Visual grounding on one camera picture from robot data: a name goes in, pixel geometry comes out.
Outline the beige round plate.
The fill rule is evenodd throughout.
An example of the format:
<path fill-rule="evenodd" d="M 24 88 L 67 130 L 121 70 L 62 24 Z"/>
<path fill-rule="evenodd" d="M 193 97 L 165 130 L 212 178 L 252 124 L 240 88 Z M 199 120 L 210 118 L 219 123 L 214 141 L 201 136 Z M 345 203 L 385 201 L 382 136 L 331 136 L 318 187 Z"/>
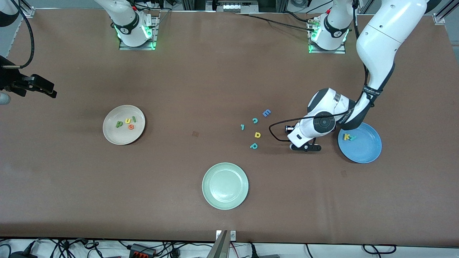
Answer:
<path fill-rule="evenodd" d="M 128 129 L 125 119 L 136 117 L 136 123 L 133 130 Z M 123 122 L 123 126 L 116 128 L 118 121 Z M 144 132 L 146 127 L 146 118 L 143 111 L 133 105 L 121 105 L 111 110 L 103 121 L 102 132 L 108 142 L 115 145 L 128 145 L 136 141 Z"/>

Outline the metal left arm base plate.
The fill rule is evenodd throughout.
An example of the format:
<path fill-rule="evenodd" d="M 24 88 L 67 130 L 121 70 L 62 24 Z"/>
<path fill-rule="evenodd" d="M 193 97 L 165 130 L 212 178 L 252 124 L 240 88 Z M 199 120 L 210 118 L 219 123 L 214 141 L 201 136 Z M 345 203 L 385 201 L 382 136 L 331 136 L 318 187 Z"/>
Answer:
<path fill-rule="evenodd" d="M 325 19 L 327 14 L 308 20 L 308 51 L 309 53 L 346 54 L 345 41 L 349 28 L 336 29 L 329 26 L 327 30 Z"/>

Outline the aluminium profile bar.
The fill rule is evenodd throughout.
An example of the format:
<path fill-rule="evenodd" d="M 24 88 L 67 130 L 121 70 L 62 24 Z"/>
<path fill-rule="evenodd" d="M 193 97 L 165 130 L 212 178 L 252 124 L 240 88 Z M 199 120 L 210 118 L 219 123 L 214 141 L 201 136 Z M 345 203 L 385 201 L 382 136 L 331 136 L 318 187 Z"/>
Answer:
<path fill-rule="evenodd" d="M 231 230 L 220 230 L 206 258 L 228 258 L 231 245 Z"/>

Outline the red black power strip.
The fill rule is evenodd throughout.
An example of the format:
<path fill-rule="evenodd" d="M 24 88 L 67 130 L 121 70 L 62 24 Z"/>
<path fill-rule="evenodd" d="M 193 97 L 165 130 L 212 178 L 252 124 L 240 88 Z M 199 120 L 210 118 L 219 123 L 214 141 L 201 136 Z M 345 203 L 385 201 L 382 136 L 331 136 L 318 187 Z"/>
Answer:
<path fill-rule="evenodd" d="M 144 245 L 132 244 L 128 245 L 127 249 L 130 251 L 128 258 L 154 258 L 156 256 L 156 249 Z"/>

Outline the pale green round plate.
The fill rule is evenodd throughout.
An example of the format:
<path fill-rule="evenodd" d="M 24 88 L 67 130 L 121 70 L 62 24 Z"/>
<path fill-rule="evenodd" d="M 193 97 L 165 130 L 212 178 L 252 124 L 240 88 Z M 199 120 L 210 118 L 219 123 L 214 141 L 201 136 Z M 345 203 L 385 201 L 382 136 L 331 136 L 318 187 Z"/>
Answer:
<path fill-rule="evenodd" d="M 234 163 L 215 164 L 202 179 L 202 194 L 215 209 L 231 210 L 239 207 L 247 198 L 248 191 L 248 177 Z"/>

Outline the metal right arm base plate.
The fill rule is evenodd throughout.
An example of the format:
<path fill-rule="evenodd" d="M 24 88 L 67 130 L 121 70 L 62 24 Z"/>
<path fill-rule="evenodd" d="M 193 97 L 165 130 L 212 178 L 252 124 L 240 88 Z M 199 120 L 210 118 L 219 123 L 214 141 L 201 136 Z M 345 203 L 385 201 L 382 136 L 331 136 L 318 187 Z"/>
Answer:
<path fill-rule="evenodd" d="M 120 50 L 152 51 L 156 49 L 161 15 L 151 16 L 151 14 L 140 12 L 138 15 L 138 23 L 130 34 L 122 33 L 125 28 L 116 29 Z"/>

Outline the blue round plate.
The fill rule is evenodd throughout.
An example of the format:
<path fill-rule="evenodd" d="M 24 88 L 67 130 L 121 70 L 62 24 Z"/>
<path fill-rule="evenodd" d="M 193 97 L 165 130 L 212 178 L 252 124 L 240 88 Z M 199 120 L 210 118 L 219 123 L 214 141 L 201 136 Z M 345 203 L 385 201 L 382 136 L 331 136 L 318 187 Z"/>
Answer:
<path fill-rule="evenodd" d="M 355 135 L 353 141 L 343 140 L 344 134 Z M 369 124 L 362 123 L 353 130 L 340 129 L 338 133 L 338 147 L 341 153 L 355 163 L 371 163 L 382 152 L 382 139 L 377 131 Z"/>

